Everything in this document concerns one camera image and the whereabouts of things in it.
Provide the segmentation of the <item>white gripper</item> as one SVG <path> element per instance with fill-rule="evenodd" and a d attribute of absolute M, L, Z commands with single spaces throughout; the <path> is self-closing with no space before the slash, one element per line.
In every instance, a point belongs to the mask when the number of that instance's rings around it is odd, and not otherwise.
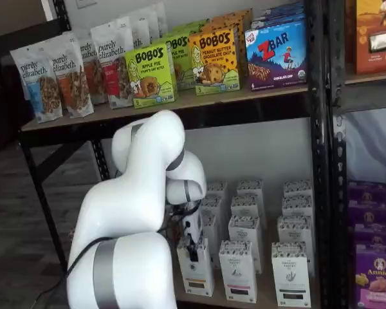
<path fill-rule="evenodd" d="M 199 243 L 202 235 L 202 219 L 200 211 L 197 209 L 192 214 L 184 217 L 182 223 L 189 259 L 191 262 L 198 262 L 199 259 L 196 244 Z"/>

